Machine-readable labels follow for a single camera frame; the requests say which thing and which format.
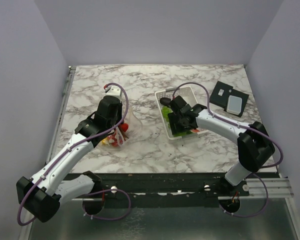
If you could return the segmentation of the white perforated plastic basket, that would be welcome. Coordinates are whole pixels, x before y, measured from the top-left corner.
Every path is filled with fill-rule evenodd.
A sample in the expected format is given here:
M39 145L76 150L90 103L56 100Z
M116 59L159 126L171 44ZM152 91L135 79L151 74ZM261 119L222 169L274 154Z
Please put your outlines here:
M168 89L161 89L158 90L154 93L155 95L155 99L156 99L156 103L157 103L157 107L159 110L159 115L163 124L163 129L165 132L165 135L167 136L168 140L170 142L176 142L181 140L182 138L191 138L191 137L198 137L200 135L202 135L205 131L205 129L203 128L197 128L198 130L200 130L200 132L198 133L193 133L190 135L186 135L186 136L178 136L178 137L174 137L170 128L170 124L168 124L161 113L162 108L164 107L163 105L160 104L160 98L172 98L173 92L175 91L175 88L168 88ZM193 92L193 89L191 86L183 86L181 87L175 94L175 96L180 95L181 97L183 97L183 99L190 104L191 107L193 107L195 104L198 103L197 98L195 97L195 94Z

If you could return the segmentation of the red lychee bunch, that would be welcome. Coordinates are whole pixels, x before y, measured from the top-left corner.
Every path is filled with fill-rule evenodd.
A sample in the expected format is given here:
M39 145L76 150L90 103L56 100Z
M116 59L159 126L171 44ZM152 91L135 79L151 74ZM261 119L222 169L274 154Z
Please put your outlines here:
M108 146L115 148L123 146L129 139L128 135L126 134L128 129L129 125L127 123L122 123L116 127L114 132L106 137Z

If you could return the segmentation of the clear dotted zip bag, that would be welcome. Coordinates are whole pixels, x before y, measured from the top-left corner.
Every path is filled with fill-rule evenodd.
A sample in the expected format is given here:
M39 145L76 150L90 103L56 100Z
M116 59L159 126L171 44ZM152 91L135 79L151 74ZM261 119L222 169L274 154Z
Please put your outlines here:
M124 119L124 122L123 122L123 123L127 123L129 125L129 128L126 132L126 134L128 136L128 140L125 142L124 145L131 142L133 139L136 139L143 131L143 124L140 121L140 119L135 116L135 111L134 110L135 110L135 108L133 106L129 107L129 110L128 110L127 115L126 115L126 117ZM102 145L102 142L100 142L98 144L99 147L105 147L105 148L108 148L108 149L110 149L110 148L119 149L119 148L122 148L124 145L122 145L121 147L112 147L112 146L109 146L109 145Z

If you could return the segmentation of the green grapes bunch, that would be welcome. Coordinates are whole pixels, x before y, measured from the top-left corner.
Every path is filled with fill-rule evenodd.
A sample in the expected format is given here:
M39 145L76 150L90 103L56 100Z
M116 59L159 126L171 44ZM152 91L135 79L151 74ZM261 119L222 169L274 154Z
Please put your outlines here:
M168 106L164 106L161 109L161 114L163 119L165 120L166 123L170 124L170 120L169 120L169 114L172 113L173 111L168 107Z

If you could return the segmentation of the green round guava fruit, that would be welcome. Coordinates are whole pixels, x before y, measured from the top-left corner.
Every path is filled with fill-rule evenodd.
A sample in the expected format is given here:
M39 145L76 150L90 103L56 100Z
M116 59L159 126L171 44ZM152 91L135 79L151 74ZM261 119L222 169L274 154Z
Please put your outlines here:
M193 134L193 132L191 130L188 130L188 131L173 134L173 136L174 137L183 137L183 136L192 135L192 134Z

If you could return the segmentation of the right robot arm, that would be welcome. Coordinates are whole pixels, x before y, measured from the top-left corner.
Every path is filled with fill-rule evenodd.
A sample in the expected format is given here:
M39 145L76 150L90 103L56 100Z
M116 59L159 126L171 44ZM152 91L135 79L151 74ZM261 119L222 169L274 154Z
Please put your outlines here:
M219 189L230 196L238 189L238 184L252 173L260 170L274 154L275 147L269 140L264 125L232 122L210 111L206 106L190 106L181 96L174 97L167 106L172 134L181 134L198 128L214 132L237 145L238 162L233 165L220 181Z

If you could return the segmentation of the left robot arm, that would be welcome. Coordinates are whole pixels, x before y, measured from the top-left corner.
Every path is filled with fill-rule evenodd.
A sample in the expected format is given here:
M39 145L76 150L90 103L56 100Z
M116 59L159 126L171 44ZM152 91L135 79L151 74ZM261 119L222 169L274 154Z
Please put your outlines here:
M49 221L61 206L57 189L70 170L124 120L121 97L106 95L97 110L81 121L63 149L32 177L16 182L18 211L26 209L35 219Z

